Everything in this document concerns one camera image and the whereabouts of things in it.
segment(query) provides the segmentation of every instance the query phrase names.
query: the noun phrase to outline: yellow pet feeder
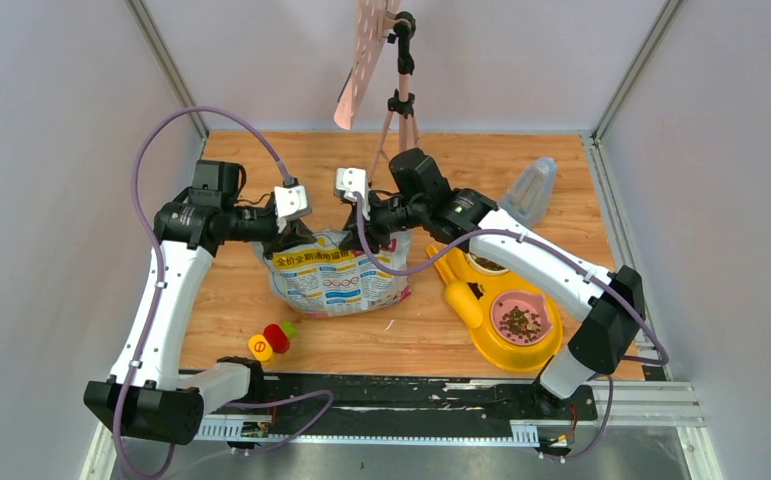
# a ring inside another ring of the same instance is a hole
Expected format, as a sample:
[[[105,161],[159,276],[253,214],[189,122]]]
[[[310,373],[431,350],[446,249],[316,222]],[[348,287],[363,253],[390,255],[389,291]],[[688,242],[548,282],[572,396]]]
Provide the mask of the yellow pet feeder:
[[[426,253],[432,257],[438,249],[429,246]],[[458,249],[435,268],[444,280],[444,299],[492,364],[510,372],[540,370],[562,347],[556,304],[514,273]]]

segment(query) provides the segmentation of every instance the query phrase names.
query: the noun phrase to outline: white wall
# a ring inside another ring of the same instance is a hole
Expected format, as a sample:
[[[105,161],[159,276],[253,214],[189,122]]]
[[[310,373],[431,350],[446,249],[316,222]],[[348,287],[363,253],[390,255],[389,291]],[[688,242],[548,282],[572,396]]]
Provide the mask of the white wall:
[[[403,0],[418,25],[412,91],[421,131],[596,126],[663,2]],[[355,0],[147,4],[197,103],[225,105],[265,129],[337,128]],[[387,47],[358,130],[382,128],[397,86],[396,46]]]
[[[78,476],[149,262],[132,156],[177,107],[124,2],[0,2],[0,479]],[[159,138],[147,208],[198,148],[186,120]]]
[[[771,478],[771,2],[687,1],[605,147],[726,477]]]

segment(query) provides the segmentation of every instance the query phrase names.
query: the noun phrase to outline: clear plastic container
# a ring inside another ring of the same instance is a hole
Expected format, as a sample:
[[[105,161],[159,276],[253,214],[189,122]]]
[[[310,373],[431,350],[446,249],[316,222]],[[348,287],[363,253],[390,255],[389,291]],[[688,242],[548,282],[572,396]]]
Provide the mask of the clear plastic container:
[[[532,228],[547,213],[555,181],[556,162],[541,157],[520,174],[498,205],[521,225]]]

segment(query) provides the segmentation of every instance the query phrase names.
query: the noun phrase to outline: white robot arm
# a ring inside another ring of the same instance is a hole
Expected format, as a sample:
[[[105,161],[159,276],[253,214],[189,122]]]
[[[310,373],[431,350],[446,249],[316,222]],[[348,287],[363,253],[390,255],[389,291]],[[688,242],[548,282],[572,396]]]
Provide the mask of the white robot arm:
[[[399,194],[387,201],[371,198],[375,194],[368,191],[362,170],[338,170],[335,193],[353,203],[345,226],[350,234],[342,248],[375,253],[388,244],[391,233],[420,226],[441,243],[456,243],[510,269],[581,320],[570,342],[536,379],[536,401],[542,410],[562,408],[592,376],[615,371],[639,330],[638,321],[643,321],[642,282],[635,270],[623,266],[610,272],[586,262],[520,225],[481,193],[451,189],[435,160],[419,148],[398,154],[389,168]],[[635,316],[611,293],[622,297]]]
[[[299,221],[311,211],[303,186],[276,187],[266,206],[240,207],[235,201],[245,178],[237,164],[200,160],[193,185],[156,214],[154,232],[166,265],[165,281],[141,360],[135,362],[133,355],[158,286],[154,250],[126,344],[108,380],[88,382],[85,389],[85,405],[109,429],[120,389],[128,388],[124,435],[187,444],[203,416],[247,396],[254,379],[261,377],[258,362],[226,357],[208,370],[179,379],[188,321],[218,247],[225,241],[258,241],[265,244],[265,254],[272,255],[314,241]],[[131,367],[135,375],[130,385],[123,385]]]

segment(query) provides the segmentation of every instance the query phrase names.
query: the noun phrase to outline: wooden floor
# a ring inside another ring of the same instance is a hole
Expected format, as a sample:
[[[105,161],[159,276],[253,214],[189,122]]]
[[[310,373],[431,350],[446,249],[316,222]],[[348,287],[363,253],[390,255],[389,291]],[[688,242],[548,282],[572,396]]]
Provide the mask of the wooden floor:
[[[396,153],[396,135],[385,151]],[[273,133],[267,138],[291,174],[308,190],[314,213],[305,219],[314,231],[340,229],[349,207],[332,194],[335,169],[366,168],[375,134]],[[612,267],[600,211],[578,137],[510,135],[424,135],[421,147],[438,162],[453,187],[471,187],[499,199],[524,167],[542,156],[556,160],[558,175],[547,216],[535,231],[590,262]],[[205,159],[244,164],[242,198],[258,199],[281,183],[278,170],[248,134],[212,133]],[[374,188],[394,189],[387,165],[380,164]],[[425,260],[434,243],[423,231],[413,236],[409,265]],[[247,340],[269,323],[290,320],[299,336],[268,371],[387,375],[514,376],[486,362],[471,344],[458,317],[443,301],[443,284],[429,268],[410,279],[413,294],[384,310],[347,317],[301,319],[270,293],[267,273],[252,247],[221,247],[197,297],[182,349],[183,368],[206,368],[227,355],[250,356]],[[385,331],[394,320],[392,327]],[[563,313],[565,341],[578,322]],[[616,378],[643,379],[637,364],[624,362]]]

